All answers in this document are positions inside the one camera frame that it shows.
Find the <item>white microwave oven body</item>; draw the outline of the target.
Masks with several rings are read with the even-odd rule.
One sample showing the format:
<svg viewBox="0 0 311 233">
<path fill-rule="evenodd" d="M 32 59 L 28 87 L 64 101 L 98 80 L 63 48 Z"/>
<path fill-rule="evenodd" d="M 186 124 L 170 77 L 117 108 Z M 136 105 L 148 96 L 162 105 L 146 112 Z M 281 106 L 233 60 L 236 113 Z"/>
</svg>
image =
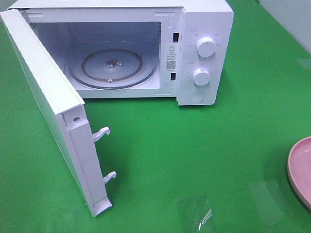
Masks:
<svg viewBox="0 0 311 233">
<path fill-rule="evenodd" d="M 18 0 L 18 10 L 84 99 L 176 98 L 179 105 L 215 102 L 234 12 L 224 0 Z M 198 55 L 196 42 L 203 36 L 216 41 L 215 53 Z M 108 41 L 158 45 L 159 61 L 146 81 L 124 89 L 97 89 L 76 81 L 69 72 L 74 51 Z M 193 72 L 205 68 L 210 81 L 197 86 Z M 193 102 L 195 91 L 205 94 Z"/>
</svg>

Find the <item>white microwave knob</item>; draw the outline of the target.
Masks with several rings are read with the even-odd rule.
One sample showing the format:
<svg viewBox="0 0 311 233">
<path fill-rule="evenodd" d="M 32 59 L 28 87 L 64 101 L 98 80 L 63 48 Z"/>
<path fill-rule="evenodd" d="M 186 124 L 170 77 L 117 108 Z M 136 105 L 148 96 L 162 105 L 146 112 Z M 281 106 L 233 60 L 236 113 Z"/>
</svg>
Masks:
<svg viewBox="0 0 311 233">
<path fill-rule="evenodd" d="M 211 36 L 203 36 L 196 42 L 196 49 L 199 56 L 207 58 L 216 51 L 216 41 Z"/>
<path fill-rule="evenodd" d="M 203 86 L 209 83 L 210 73 L 205 68 L 198 68 L 193 72 L 193 81 L 197 86 Z"/>
</svg>

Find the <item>round white door-release button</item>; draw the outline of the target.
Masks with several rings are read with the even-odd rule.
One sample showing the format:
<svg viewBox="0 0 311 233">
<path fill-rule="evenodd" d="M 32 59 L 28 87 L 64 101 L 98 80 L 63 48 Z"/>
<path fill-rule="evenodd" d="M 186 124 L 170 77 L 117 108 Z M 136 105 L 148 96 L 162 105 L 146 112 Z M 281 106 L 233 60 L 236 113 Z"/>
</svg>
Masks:
<svg viewBox="0 0 311 233">
<path fill-rule="evenodd" d="M 202 91 L 195 91 L 190 95 L 190 99 L 193 102 L 202 102 L 204 100 L 205 94 Z"/>
</svg>

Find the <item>pink round plate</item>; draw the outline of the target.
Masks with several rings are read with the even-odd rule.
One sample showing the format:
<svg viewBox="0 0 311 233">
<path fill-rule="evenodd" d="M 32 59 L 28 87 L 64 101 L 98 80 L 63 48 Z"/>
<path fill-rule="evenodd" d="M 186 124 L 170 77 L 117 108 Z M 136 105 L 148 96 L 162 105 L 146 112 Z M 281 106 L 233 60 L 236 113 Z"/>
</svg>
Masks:
<svg viewBox="0 0 311 233">
<path fill-rule="evenodd" d="M 311 209 L 311 137 L 306 137 L 298 141 L 291 148 L 287 173 L 290 184 L 302 201 Z"/>
</svg>

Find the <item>glass microwave turntable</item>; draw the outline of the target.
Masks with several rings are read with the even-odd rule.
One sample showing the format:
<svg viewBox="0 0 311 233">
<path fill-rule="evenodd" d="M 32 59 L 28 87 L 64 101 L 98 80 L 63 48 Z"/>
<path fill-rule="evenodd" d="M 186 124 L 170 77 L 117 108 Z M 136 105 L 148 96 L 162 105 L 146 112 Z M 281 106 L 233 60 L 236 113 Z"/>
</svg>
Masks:
<svg viewBox="0 0 311 233">
<path fill-rule="evenodd" d="M 124 89 L 149 79 L 156 71 L 159 46 L 108 41 L 77 48 L 69 72 L 79 83 L 97 89 Z"/>
</svg>

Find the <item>white microwave door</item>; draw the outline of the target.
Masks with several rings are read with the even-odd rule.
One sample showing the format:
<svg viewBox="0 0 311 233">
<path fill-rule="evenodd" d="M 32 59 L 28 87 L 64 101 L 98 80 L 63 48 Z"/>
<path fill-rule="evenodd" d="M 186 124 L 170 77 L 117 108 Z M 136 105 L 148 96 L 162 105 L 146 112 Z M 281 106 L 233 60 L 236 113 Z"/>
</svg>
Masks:
<svg viewBox="0 0 311 233">
<path fill-rule="evenodd" d="M 37 105 L 79 186 L 93 216 L 111 207 L 105 184 L 114 171 L 102 175 L 95 142 L 108 127 L 92 133 L 84 101 L 39 41 L 18 10 L 1 12 L 18 60 Z"/>
</svg>

